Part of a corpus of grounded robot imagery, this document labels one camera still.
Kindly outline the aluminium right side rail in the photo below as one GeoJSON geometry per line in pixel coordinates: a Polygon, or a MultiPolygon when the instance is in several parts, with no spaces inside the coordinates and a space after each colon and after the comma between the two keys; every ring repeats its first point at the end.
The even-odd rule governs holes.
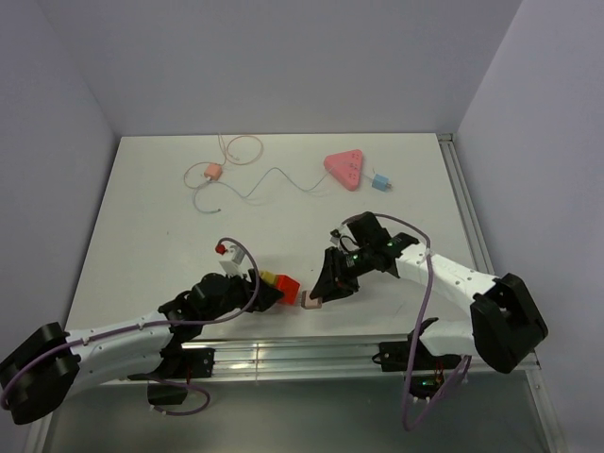
{"type": "Polygon", "coordinates": [[[488,252],[476,210],[468,190],[455,147],[454,134],[438,134],[437,141],[445,162],[445,168],[453,188],[453,193],[461,213],[466,240],[473,263],[482,273],[494,275],[495,269],[488,252]]]}

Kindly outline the pink charger block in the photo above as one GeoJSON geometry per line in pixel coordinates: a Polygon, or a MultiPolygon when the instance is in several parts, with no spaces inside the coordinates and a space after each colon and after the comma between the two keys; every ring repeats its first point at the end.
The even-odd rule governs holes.
{"type": "Polygon", "coordinates": [[[223,166],[218,163],[210,163],[204,171],[204,178],[208,181],[217,181],[223,173],[223,166]]]}

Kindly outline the aluminium rail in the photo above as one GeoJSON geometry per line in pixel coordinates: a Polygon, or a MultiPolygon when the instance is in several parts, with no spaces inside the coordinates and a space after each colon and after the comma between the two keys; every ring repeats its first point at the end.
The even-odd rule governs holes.
{"type": "Polygon", "coordinates": [[[64,353],[78,367],[72,392],[130,375],[155,371],[163,357],[184,348],[215,349],[211,377],[193,381],[306,380],[376,377],[384,372],[372,362],[382,342],[409,341],[401,335],[293,339],[199,340],[161,348],[149,332],[103,340],[69,342],[64,353]]]}
{"type": "Polygon", "coordinates": [[[468,190],[455,147],[454,134],[438,134],[437,141],[445,162],[445,168],[453,188],[453,193],[461,213],[466,240],[473,263],[482,273],[494,275],[495,269],[488,252],[476,210],[468,190]]]}

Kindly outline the aluminium front rail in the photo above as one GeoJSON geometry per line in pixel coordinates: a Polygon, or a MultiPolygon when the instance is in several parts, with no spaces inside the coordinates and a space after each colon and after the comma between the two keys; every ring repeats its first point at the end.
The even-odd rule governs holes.
{"type": "Polygon", "coordinates": [[[199,340],[161,348],[149,332],[103,340],[69,342],[64,353],[78,367],[72,392],[130,375],[155,371],[163,357],[184,348],[215,349],[211,377],[193,381],[306,380],[376,377],[384,372],[372,362],[382,342],[409,341],[401,335],[293,339],[199,340]]]}

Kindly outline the pink triangular power strip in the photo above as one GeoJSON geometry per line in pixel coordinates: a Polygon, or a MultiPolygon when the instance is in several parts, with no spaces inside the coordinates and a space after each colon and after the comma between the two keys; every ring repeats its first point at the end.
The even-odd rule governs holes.
{"type": "Polygon", "coordinates": [[[350,192],[360,186],[362,165],[363,153],[360,149],[328,155],[324,159],[326,171],[350,192]]]}

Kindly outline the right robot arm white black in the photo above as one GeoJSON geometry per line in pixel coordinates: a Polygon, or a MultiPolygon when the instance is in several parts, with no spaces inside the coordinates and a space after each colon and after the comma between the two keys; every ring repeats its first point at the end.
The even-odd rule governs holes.
{"type": "Polygon", "coordinates": [[[508,374],[546,339],[545,319],[521,277],[484,274],[436,254],[422,231],[391,235],[382,217],[367,211],[344,220],[357,246],[326,249],[310,299],[347,298],[374,271],[424,286],[405,358],[421,368],[440,358],[478,356],[508,374]]]}

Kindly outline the red cube socket adapter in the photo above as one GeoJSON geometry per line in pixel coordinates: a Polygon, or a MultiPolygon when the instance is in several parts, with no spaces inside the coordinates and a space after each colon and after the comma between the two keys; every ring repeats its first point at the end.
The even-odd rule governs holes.
{"type": "Polygon", "coordinates": [[[278,304],[284,306],[293,306],[296,304],[300,293],[300,283],[295,279],[279,274],[277,275],[275,289],[281,292],[281,297],[277,301],[278,304]]]}

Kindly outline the blue plug adapter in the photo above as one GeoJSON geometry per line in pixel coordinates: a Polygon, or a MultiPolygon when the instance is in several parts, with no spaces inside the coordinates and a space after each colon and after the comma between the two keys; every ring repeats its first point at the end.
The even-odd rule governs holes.
{"type": "Polygon", "coordinates": [[[372,178],[372,187],[374,189],[386,193],[393,188],[393,185],[388,177],[380,174],[375,174],[372,178]]]}

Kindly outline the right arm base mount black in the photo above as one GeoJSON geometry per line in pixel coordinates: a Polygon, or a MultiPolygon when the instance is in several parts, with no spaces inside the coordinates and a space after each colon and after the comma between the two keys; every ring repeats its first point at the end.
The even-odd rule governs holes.
{"type": "MultiPolygon", "coordinates": [[[[382,342],[372,362],[384,373],[407,372],[410,352],[410,341],[382,342]]],[[[434,397],[445,384],[445,372],[454,370],[460,363],[461,356],[433,356],[419,343],[413,362],[411,396],[422,400],[434,397]]]]}

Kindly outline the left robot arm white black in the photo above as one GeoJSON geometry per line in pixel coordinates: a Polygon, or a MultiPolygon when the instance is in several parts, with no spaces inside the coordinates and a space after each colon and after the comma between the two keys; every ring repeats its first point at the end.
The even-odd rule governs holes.
{"type": "Polygon", "coordinates": [[[254,271],[245,277],[211,273],[131,321],[81,330],[46,324],[2,360],[1,407],[15,424],[26,425],[108,381],[172,377],[184,364],[182,345],[203,327],[263,312],[283,295],[254,271]]]}

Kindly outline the brown plug adapter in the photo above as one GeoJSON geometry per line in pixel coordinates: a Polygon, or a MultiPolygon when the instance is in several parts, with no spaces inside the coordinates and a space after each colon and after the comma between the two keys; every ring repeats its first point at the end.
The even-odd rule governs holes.
{"type": "Polygon", "coordinates": [[[304,310],[318,310],[322,308],[321,298],[311,298],[308,292],[301,294],[300,306],[304,310]]]}

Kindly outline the yellow plug adapter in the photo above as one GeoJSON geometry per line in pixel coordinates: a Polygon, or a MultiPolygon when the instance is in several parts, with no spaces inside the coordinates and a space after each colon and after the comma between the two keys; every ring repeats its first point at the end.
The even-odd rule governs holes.
{"type": "Polygon", "coordinates": [[[278,283],[278,275],[270,272],[270,271],[266,271],[266,270],[261,270],[260,271],[260,278],[267,284],[270,285],[272,287],[276,287],[277,283],[278,283]]]}

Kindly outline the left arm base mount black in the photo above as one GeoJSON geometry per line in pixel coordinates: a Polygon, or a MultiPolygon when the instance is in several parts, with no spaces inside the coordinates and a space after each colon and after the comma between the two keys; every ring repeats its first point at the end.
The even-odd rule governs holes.
{"type": "Polygon", "coordinates": [[[211,402],[210,393],[194,384],[195,378],[210,378],[214,366],[212,347],[184,348],[163,357],[159,367],[147,374],[127,377],[130,381],[146,381],[147,401],[152,411],[165,416],[184,417],[204,411],[211,402]],[[195,409],[176,411],[191,394],[201,394],[204,402],[195,409]]]}

